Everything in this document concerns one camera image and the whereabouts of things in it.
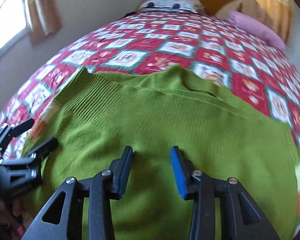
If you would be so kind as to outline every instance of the curtain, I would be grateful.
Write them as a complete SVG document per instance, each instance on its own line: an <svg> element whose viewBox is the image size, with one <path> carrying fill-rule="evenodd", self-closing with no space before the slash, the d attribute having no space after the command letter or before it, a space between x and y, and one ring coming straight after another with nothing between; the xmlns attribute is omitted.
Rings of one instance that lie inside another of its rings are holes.
<svg viewBox="0 0 300 240"><path fill-rule="evenodd" d="M32 44L63 27L56 0L25 0Z"/></svg>
<svg viewBox="0 0 300 240"><path fill-rule="evenodd" d="M273 29L286 43L293 31L293 0L243 0L242 12Z"/></svg>

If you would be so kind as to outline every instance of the ribbed knit fabric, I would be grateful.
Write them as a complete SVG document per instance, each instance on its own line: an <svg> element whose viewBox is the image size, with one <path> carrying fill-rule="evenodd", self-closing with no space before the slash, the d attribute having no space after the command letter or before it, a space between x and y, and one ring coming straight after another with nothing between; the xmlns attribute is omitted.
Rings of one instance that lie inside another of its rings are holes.
<svg viewBox="0 0 300 240"><path fill-rule="evenodd" d="M60 109L24 148L51 136L59 141L43 162L43 185L25 197L33 215L67 177L93 177L131 145L135 156L126 193L111 202L116 239L185 240L193 201L177 192L169 153L178 145L196 169L217 179L238 178L280 238L292 239L300 160L289 125L264 116L227 88L179 66L142 76L82 68L53 103ZM216 217L220 239L218 207Z"/></svg>

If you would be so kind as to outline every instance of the checkered bedspread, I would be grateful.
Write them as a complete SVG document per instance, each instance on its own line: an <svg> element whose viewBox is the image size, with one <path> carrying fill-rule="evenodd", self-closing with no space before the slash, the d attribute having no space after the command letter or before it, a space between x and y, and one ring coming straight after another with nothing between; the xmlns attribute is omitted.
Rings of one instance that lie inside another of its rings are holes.
<svg viewBox="0 0 300 240"><path fill-rule="evenodd" d="M91 73L149 74L175 63L288 122L300 147L300 75L290 60L226 21L195 14L141 13L89 33L29 78L1 112L0 126L37 119L81 66ZM24 139L14 139L5 158L20 157Z"/></svg>

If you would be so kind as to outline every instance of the window sill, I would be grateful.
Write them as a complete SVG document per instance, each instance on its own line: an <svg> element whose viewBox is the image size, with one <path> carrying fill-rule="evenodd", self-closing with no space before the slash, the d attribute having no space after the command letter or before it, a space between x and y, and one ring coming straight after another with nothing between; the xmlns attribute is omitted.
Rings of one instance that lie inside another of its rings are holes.
<svg viewBox="0 0 300 240"><path fill-rule="evenodd" d="M17 33L11 40L9 40L1 49L0 49L0 58L23 36L29 33L29 28L26 26L23 30Z"/></svg>

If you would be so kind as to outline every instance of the rolled pink blanket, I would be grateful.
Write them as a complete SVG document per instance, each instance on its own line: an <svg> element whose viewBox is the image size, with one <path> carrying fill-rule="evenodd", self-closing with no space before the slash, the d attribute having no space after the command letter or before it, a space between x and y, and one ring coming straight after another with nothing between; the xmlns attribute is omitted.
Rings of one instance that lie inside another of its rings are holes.
<svg viewBox="0 0 300 240"><path fill-rule="evenodd" d="M247 33L264 40L268 45L274 46L282 52L285 51L286 46L282 39L273 30L258 20L243 13L231 11L229 13L228 21L234 26L243 29Z"/></svg>

